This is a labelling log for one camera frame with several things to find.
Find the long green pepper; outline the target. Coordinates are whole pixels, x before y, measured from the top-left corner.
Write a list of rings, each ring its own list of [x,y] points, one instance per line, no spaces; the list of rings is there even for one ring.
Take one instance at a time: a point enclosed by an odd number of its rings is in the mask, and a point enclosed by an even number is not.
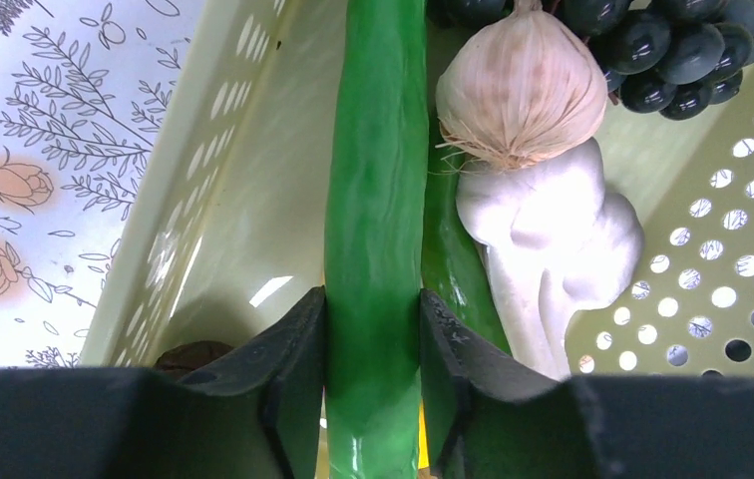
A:
[[[325,222],[334,478],[413,478],[428,158],[425,5],[351,1]]]

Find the garlic bulb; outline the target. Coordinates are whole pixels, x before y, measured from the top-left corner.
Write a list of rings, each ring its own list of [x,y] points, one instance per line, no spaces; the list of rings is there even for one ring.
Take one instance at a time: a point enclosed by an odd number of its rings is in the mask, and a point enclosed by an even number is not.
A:
[[[518,1],[483,27],[439,77],[445,145],[501,170],[550,160],[590,139],[607,102],[584,41],[539,1]]]

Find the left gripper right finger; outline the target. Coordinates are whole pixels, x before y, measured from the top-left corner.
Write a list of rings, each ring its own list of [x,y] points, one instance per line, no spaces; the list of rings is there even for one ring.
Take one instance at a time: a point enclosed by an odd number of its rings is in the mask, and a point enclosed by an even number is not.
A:
[[[440,478],[754,478],[754,378],[557,382],[420,295],[422,395]]]

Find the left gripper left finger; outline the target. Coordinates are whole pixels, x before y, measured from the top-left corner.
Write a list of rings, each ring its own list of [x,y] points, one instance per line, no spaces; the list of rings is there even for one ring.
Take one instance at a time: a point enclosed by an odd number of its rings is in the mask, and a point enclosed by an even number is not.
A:
[[[325,291],[173,380],[150,368],[0,369],[0,478],[310,478]]]

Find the black grape bunch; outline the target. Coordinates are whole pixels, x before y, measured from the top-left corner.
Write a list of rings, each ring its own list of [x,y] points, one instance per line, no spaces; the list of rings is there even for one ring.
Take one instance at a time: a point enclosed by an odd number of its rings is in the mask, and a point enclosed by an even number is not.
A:
[[[518,1],[448,1],[474,29],[506,18]],[[733,98],[754,63],[754,1],[539,1],[584,41],[607,96],[641,114],[686,120]]]

